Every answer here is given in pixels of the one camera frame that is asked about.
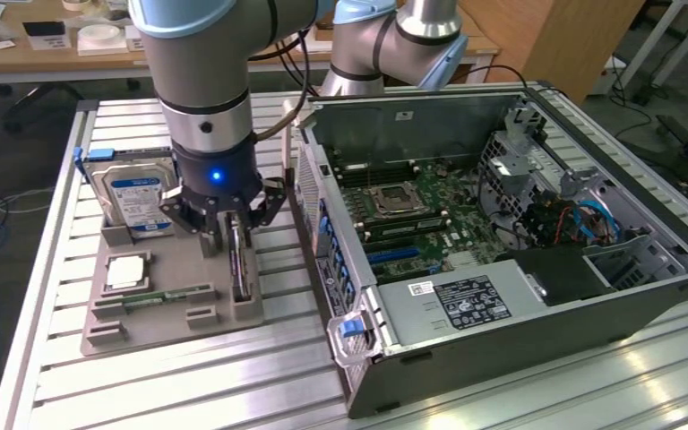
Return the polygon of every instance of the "gray 3d-printed tray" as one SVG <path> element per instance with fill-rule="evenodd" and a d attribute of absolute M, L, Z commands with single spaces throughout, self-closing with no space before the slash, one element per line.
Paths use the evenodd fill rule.
<path fill-rule="evenodd" d="M 85 356 L 189 340 L 263 322 L 253 249 L 243 252 L 251 298 L 235 302 L 226 251 L 203 258 L 198 237 L 186 234 L 133 244 L 123 239 L 123 230 L 102 231 L 81 339 Z M 110 277 L 123 282 L 110 287 L 113 261 Z M 118 270 L 121 262 L 125 267 Z M 123 279 L 135 271 L 141 271 L 139 280 Z"/>

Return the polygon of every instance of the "power supply label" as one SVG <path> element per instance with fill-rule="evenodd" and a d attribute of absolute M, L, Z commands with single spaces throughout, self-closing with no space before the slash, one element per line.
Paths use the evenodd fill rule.
<path fill-rule="evenodd" d="M 486 276 L 436 285 L 434 293 L 457 330 L 510 318 L 509 308 Z"/>
<path fill-rule="evenodd" d="M 158 194 L 163 188 L 157 177 L 127 179 L 110 183 L 118 212 L 126 226 L 135 231 L 153 231 L 167 228 L 170 219 L 158 209 Z"/>

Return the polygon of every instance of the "aluminum extrusion table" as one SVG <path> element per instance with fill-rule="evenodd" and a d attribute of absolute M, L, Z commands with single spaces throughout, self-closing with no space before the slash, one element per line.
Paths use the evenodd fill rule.
<path fill-rule="evenodd" d="M 253 96 L 258 129 L 274 124 L 281 102 L 295 96 Z M 685 199 L 566 99 L 546 97 L 688 224 Z M 548 132 L 548 144 L 566 163 L 585 162 L 564 136 L 554 129 Z M 454 430 L 688 424 L 688 302 L 613 345 L 381 416 L 347 420 L 287 210 L 254 241 L 263 326 L 139 352 L 82 357 L 78 345 L 102 218 L 91 190 L 74 173 L 73 151 L 93 140 L 165 143 L 157 101 L 105 101 L 75 114 L 6 361 L 0 428 Z M 258 144 L 263 175 L 279 174 L 279 145 L 278 138 Z"/>

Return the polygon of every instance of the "wooden cabinet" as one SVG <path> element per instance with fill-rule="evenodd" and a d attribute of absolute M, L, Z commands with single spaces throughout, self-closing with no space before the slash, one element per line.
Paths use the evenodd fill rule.
<path fill-rule="evenodd" d="M 644 0 L 458 0 L 500 46 L 494 65 L 526 80 L 549 81 L 581 102 L 600 76 Z M 488 82 L 516 81 L 490 70 Z"/>

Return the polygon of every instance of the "motherboard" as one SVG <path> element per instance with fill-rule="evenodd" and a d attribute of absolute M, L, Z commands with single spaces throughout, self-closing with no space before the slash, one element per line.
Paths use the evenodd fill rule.
<path fill-rule="evenodd" d="M 372 272 L 388 284 L 496 261 L 506 246 L 452 159 L 334 167 Z"/>

